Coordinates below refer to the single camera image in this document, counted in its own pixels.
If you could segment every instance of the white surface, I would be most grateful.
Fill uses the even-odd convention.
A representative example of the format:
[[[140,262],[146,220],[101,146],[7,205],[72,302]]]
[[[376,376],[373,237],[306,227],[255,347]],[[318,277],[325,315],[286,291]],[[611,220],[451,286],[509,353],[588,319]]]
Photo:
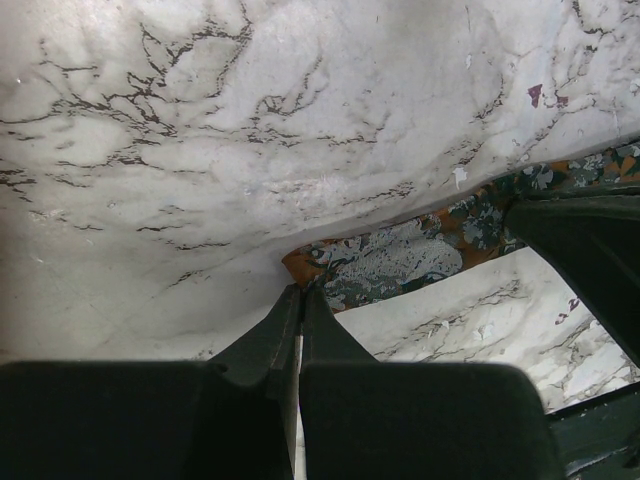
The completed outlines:
[[[290,249],[623,141],[640,125],[639,13],[598,0],[3,2],[2,359],[210,356],[290,282]],[[628,381],[582,307],[539,328],[571,294],[528,272],[470,272],[398,299],[392,317],[389,304],[343,318],[381,358],[519,364],[550,406],[601,385],[592,363],[617,372],[602,388]],[[516,284],[515,313],[478,303]],[[431,318],[411,302],[435,291],[441,327],[416,352],[399,335]],[[542,359],[525,337],[590,353]]]

